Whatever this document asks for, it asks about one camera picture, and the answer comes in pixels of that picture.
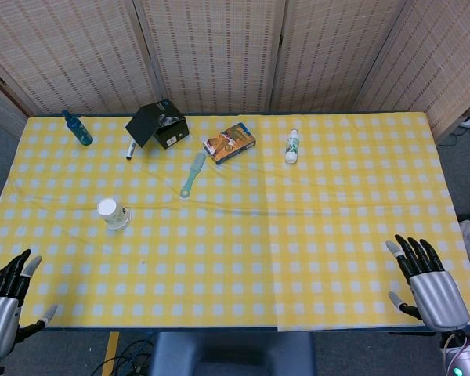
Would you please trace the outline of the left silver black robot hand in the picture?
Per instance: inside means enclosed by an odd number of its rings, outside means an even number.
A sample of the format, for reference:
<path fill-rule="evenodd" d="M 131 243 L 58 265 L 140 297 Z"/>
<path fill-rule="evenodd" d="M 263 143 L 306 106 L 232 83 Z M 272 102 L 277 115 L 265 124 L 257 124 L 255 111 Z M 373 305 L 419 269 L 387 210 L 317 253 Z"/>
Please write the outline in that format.
<path fill-rule="evenodd" d="M 51 305 L 36 323 L 20 326 L 31 278 L 42 261 L 40 256 L 29 260 L 30 255 L 27 249 L 0 269 L 0 361 L 13 351 L 15 344 L 42 331 L 58 310 L 57 304 Z"/>

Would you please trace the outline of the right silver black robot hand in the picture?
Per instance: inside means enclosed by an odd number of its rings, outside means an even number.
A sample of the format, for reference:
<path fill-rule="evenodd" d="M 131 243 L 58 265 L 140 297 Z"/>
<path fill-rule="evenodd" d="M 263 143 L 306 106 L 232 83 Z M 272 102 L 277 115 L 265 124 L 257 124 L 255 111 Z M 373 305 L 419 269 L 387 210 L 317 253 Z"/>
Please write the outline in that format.
<path fill-rule="evenodd" d="M 431 331 L 444 333 L 465 328 L 470 314 L 451 274 L 445 270 L 434 247 L 425 239 L 407 239 L 399 234 L 387 240 L 386 248 L 397 261 L 410 288 L 414 305 L 393 291 L 392 304 L 402 313 L 422 321 Z"/>

